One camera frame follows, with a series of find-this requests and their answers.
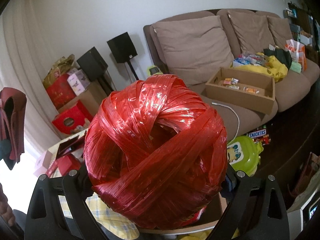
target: minion sticker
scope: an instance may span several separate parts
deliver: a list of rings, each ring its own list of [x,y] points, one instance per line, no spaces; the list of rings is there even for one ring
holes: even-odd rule
[[[227,147],[228,162],[232,165],[243,159],[243,152],[239,142],[233,143]]]

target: gift box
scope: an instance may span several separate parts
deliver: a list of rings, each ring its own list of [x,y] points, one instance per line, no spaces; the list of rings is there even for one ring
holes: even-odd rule
[[[66,176],[71,170],[79,170],[81,167],[80,161],[72,154],[63,156],[57,160],[58,169],[62,176]]]
[[[77,96],[84,92],[90,85],[89,79],[81,69],[77,70],[68,77],[68,83]]]
[[[45,174],[46,171],[49,169],[50,162],[52,158],[52,153],[46,151],[43,153],[37,160],[34,169],[34,175],[39,177],[41,174]]]
[[[68,77],[69,74],[63,74],[53,83],[53,85],[46,89],[56,109],[60,109],[66,103],[70,102],[76,97],[76,94],[73,92],[68,83]]]
[[[107,97],[106,93],[99,85],[98,81],[91,82],[87,89],[79,96],[72,99],[69,103],[58,109],[61,114],[63,111],[72,107],[78,100],[80,100],[85,108],[89,111],[92,116],[95,116],[101,105],[103,99]]]
[[[52,124],[64,134],[75,134],[89,127],[92,115],[81,101],[57,115]]]

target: candy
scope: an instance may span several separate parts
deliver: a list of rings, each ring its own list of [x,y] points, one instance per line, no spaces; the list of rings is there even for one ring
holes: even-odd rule
[[[244,87],[243,91],[246,91],[246,92],[249,92],[249,93],[253,93],[253,94],[258,94],[259,93],[259,90],[255,89],[255,88]]]
[[[240,89],[240,87],[235,86],[235,85],[226,86],[226,87],[227,87],[227,88],[232,88],[232,89],[237,89],[237,90],[239,90],[239,89]]]
[[[262,129],[262,130],[259,130],[259,131],[250,132],[248,136],[250,138],[258,138],[258,137],[264,136],[266,134],[267,134],[267,130],[266,129]]]
[[[225,80],[226,81],[231,81],[233,85],[236,85],[239,82],[239,80],[236,79],[236,78],[226,78]]]
[[[223,84],[224,84],[224,85],[232,85],[232,82],[231,82],[231,81],[228,81],[228,80],[224,80],[224,81],[223,81]]]

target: yellow checkered cloth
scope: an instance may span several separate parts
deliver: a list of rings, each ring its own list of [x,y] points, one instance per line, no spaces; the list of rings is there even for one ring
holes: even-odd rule
[[[55,171],[52,177],[61,177],[59,169]],[[59,196],[63,214],[67,218],[72,218],[69,206],[65,196]],[[111,233],[121,239],[132,240],[139,237],[139,231],[134,223],[129,219],[114,212],[98,197],[96,193],[85,201],[92,215],[97,222],[102,224]]]

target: white curtain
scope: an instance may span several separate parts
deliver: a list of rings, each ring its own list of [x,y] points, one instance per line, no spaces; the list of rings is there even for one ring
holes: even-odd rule
[[[25,150],[34,157],[60,141],[51,124],[58,112],[41,82],[55,61],[40,35],[32,0],[11,0],[0,16],[0,89],[27,95]]]

